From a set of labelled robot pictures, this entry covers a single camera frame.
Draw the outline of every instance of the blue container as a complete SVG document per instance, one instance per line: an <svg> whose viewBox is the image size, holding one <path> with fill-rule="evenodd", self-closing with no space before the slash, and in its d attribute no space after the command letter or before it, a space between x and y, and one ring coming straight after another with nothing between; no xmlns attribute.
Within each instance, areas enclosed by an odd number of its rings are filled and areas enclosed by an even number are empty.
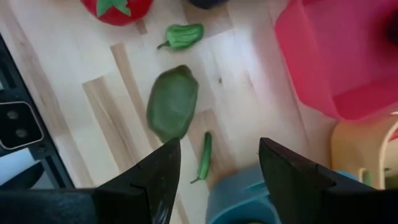
<svg viewBox="0 0 398 224"><path fill-rule="evenodd" d="M207 224L280 224L269 200L260 166L254 166L223 179L211 192Z"/></svg>

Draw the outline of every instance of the red plastic container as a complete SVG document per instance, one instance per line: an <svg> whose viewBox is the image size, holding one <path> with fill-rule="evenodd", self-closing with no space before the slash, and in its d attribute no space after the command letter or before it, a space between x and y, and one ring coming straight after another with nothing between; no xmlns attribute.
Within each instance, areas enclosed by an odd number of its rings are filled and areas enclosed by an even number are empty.
<svg viewBox="0 0 398 224"><path fill-rule="evenodd" d="M275 29L300 100L358 120L398 103L398 0L292 0Z"/></svg>

